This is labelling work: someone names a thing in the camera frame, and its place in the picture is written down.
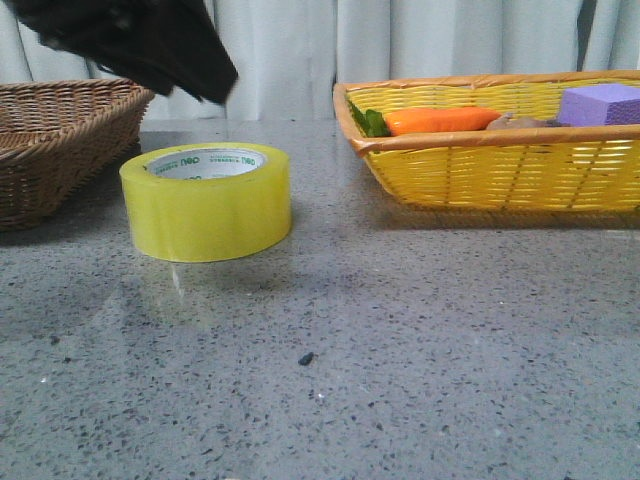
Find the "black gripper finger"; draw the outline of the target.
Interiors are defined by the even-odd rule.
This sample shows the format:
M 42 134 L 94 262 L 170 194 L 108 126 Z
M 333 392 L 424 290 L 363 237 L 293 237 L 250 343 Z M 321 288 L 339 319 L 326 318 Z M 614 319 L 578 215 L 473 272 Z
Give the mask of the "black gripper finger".
M 202 1 L 8 1 L 40 43 L 167 96 L 224 104 L 238 72 Z

